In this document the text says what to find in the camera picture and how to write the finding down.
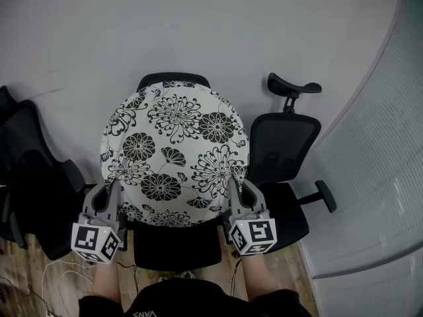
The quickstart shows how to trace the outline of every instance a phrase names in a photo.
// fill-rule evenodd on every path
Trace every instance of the person's arm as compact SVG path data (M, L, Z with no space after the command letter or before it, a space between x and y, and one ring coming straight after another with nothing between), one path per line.
M96 266L91 294L92 296L104 297L121 304L118 269L115 261L111 264L98 264Z
M269 272L262 254L243 257L243 269L245 288L250 302L258 296L278 290L278 285Z

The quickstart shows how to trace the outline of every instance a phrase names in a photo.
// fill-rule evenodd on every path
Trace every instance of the chair seat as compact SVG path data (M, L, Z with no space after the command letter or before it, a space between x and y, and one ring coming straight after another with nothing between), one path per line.
M135 264L143 269L184 271L221 261L216 219L188 228L134 225Z
M267 252L293 244L309 233L303 210L288 183L262 184L258 189L266 200L270 217L275 219L277 243Z

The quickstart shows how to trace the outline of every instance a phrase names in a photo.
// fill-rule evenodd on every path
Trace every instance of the office chair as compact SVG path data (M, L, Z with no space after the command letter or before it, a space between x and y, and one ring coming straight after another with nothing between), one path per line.
M273 252L309 233L300 205L323 199L333 213L336 202L321 180L315 183L318 192L302 199L297 199L291 186L285 183L297 176L321 130L315 118L295 114L294 103L301 93L321 92L321 86L317 83L295 86L274 73L269 74L267 85L270 92L286 97L284 112L263 114L252 124L247 178L264 194L270 216L275 218L278 242L268 251Z
M210 88L207 79L200 75L156 73L142 78L138 90L165 81L186 81ZM184 271L218 264L221 261L218 224L220 217L187 228L128 223L127 227L134 230L135 264L161 271Z
M6 88L0 100L12 100ZM0 183L6 185L0 188L0 236L26 248L24 234L35 234L56 260L71 251L85 181L71 160L59 162L51 154L32 101L6 103L0 102Z

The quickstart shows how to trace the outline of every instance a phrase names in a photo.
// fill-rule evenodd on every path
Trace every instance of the black and white floral fabric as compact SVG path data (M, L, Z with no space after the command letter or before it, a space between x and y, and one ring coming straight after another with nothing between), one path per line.
M121 208L135 221L189 227L228 208L229 179L242 186L249 140L232 105L184 81L135 92L110 118L101 143L107 184L122 185Z

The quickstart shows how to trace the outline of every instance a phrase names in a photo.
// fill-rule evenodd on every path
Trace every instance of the person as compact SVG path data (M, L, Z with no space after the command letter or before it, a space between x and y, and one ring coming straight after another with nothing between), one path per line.
M124 314L116 263L98 264L92 292L79 301L80 317L311 316L295 291L278 290L262 254L243 258L249 302L226 295L215 283L169 279L141 290Z

